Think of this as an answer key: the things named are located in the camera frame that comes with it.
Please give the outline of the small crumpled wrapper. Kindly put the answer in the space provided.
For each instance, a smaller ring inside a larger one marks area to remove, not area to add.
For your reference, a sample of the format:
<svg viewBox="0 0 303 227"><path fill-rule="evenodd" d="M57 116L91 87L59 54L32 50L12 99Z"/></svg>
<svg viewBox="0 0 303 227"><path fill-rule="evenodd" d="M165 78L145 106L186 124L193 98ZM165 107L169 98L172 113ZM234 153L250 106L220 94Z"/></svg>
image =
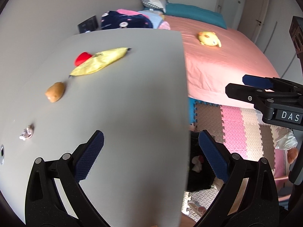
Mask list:
<svg viewBox="0 0 303 227"><path fill-rule="evenodd" d="M34 126L30 124L25 129L23 129L22 134L19 136L19 139L25 141L33 136L34 133Z"/></svg>

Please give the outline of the pink folded fabric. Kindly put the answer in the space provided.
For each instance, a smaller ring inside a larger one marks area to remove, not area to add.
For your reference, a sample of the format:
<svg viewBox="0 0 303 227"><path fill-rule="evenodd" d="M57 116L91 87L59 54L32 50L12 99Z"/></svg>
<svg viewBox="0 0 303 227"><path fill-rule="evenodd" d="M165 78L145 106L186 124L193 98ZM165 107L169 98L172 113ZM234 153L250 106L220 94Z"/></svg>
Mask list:
<svg viewBox="0 0 303 227"><path fill-rule="evenodd" d="M129 16L135 16L135 15L141 15L146 17L147 19L149 18L147 15L133 11L133 10L126 10L126 9L118 9L116 10L118 13L120 14L124 14L124 15L129 15Z"/></svg>

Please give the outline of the teal long pillow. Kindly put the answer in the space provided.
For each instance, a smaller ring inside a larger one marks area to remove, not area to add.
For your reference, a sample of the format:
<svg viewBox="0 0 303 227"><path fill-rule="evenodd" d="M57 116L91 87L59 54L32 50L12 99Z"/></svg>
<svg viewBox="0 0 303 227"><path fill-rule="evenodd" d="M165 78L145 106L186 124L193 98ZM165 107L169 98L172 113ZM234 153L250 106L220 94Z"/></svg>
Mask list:
<svg viewBox="0 0 303 227"><path fill-rule="evenodd" d="M165 15L192 19L227 29L226 22L220 13L197 6L168 3L166 5Z"/></svg>

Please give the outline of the navy blue plush blanket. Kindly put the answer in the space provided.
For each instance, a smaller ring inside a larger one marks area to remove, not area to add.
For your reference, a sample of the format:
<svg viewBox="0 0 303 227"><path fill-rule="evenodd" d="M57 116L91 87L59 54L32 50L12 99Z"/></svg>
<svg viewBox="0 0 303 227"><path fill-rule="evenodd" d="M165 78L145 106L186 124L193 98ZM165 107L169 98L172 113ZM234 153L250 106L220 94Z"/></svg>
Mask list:
<svg viewBox="0 0 303 227"><path fill-rule="evenodd" d="M148 17L142 14L125 15L117 11L108 11L101 17L101 30L146 28L152 29L153 24Z"/></svg>

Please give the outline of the patterned grey yellow pillow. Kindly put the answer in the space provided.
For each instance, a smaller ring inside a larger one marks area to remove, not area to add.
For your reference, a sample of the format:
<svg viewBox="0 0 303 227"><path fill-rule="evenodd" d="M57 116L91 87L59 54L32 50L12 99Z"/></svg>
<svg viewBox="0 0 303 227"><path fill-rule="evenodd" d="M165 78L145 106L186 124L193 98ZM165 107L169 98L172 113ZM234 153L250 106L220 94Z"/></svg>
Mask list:
<svg viewBox="0 0 303 227"><path fill-rule="evenodd" d="M168 0L141 0L144 7L152 10L160 10L166 12L166 5Z"/></svg>

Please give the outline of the yellow banana snack wrapper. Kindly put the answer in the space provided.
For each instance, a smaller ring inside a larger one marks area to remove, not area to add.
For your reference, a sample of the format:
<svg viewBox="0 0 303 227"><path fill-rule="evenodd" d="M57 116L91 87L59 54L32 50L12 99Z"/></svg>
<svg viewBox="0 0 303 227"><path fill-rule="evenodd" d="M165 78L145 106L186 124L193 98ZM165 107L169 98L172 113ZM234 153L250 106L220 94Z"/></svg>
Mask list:
<svg viewBox="0 0 303 227"><path fill-rule="evenodd" d="M80 66L75 66L69 76L83 76L96 73L123 58L131 48L115 48L98 52Z"/></svg>

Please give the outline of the bed with salmon sheet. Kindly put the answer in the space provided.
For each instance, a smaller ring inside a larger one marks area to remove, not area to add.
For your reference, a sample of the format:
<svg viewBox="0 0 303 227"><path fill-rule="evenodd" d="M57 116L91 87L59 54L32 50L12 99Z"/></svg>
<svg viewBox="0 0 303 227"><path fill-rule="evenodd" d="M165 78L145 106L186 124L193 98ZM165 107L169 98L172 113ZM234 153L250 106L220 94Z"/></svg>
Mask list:
<svg viewBox="0 0 303 227"><path fill-rule="evenodd" d="M262 51L245 35L234 29L175 16L165 16L171 30L182 35L190 98L239 108L253 108L251 103L228 98L229 83L242 84L244 75L278 77L278 73ZM221 47L204 46L200 31L217 35Z"/></svg>

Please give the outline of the red heart toy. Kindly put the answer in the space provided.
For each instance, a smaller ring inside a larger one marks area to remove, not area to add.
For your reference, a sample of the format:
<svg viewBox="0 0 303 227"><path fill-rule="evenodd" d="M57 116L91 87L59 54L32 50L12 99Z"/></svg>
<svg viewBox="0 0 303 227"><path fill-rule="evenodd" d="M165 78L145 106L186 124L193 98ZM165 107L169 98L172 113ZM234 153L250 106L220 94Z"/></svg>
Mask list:
<svg viewBox="0 0 303 227"><path fill-rule="evenodd" d="M92 55L88 52L82 52L80 55L77 56L77 58L74 60L74 65L80 66L81 64L83 64L85 61L87 61L88 59L90 59L92 57Z"/></svg>

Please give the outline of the colourful foam puzzle floor mat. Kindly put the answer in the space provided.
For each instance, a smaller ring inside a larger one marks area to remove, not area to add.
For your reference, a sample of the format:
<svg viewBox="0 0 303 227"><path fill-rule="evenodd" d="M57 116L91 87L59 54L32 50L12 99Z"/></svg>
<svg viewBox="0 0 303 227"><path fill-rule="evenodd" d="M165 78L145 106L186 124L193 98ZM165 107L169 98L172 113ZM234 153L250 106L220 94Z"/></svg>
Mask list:
<svg viewBox="0 0 303 227"><path fill-rule="evenodd" d="M265 157L278 188L283 187L289 173L289 161L297 154L298 141L292 130L265 124L262 114L245 109L206 103L189 98L190 130L207 130L216 142L230 153L258 161ZM209 208L219 191L214 188L197 192L185 190L182 212L198 221Z"/></svg>

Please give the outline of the grey white desk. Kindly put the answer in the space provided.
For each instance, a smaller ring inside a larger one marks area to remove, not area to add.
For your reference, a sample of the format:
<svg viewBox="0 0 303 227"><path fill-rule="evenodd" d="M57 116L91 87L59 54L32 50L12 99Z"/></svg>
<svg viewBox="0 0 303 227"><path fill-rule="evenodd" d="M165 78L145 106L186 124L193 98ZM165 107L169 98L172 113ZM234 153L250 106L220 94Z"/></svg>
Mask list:
<svg viewBox="0 0 303 227"><path fill-rule="evenodd" d="M111 226L178 226L188 160L188 100L181 34L116 29L57 46L1 46L1 191L25 217L34 160L56 160L100 130L105 143L80 185ZM82 52L131 48L104 69L69 76ZM65 92L51 103L56 82ZM19 139L32 124L33 136Z"/></svg>

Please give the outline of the black lined trash bin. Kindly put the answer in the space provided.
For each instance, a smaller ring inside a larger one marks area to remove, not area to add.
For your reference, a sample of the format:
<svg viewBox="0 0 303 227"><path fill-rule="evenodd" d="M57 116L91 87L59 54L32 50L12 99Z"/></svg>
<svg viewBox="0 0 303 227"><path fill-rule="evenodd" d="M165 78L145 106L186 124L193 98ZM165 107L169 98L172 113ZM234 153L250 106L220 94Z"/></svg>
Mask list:
<svg viewBox="0 0 303 227"><path fill-rule="evenodd" d="M197 192L214 188L220 191L223 181L215 176L199 145L199 133L190 131L190 159L186 191Z"/></svg>

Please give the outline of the yellow plush duck toy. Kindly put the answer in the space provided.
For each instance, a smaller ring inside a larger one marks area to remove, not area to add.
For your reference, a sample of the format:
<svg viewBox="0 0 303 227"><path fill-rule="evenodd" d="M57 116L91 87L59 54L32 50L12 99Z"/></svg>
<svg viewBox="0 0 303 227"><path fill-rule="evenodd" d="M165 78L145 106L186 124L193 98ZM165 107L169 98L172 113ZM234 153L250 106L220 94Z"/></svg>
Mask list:
<svg viewBox="0 0 303 227"><path fill-rule="evenodd" d="M222 47L219 38L214 32L201 31L198 33L198 39L202 45L211 47L217 46L219 48Z"/></svg>

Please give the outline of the black wall switch panel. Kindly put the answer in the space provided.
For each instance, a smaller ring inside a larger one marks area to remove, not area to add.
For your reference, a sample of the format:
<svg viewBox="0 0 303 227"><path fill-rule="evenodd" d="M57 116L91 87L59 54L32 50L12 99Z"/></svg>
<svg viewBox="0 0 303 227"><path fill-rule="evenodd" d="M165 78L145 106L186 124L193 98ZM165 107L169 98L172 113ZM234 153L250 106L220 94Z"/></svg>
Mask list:
<svg viewBox="0 0 303 227"><path fill-rule="evenodd" d="M99 27L97 17L94 15L94 16L90 17L89 19L78 24L77 27L78 27L80 34L96 31Z"/></svg>

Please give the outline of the light blue folded blanket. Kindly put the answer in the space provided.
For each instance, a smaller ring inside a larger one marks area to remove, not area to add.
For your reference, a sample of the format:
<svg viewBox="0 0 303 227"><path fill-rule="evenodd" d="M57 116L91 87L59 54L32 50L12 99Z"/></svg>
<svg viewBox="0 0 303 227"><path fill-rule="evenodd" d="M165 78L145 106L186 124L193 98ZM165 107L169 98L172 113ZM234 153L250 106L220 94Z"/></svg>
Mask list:
<svg viewBox="0 0 303 227"><path fill-rule="evenodd" d="M160 25L164 22L164 19L162 18L162 14L158 11L142 10L139 11L139 13L146 15L149 18L154 29L158 29Z"/></svg>

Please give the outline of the pink white folded clothes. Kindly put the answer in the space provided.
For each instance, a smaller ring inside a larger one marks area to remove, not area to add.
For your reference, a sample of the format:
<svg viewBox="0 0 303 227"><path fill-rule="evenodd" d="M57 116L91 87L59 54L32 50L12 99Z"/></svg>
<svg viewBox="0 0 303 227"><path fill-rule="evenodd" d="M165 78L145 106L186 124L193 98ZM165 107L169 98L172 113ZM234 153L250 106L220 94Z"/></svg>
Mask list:
<svg viewBox="0 0 303 227"><path fill-rule="evenodd" d="M170 25L167 21L163 21L159 26L158 29L160 30L170 30Z"/></svg>

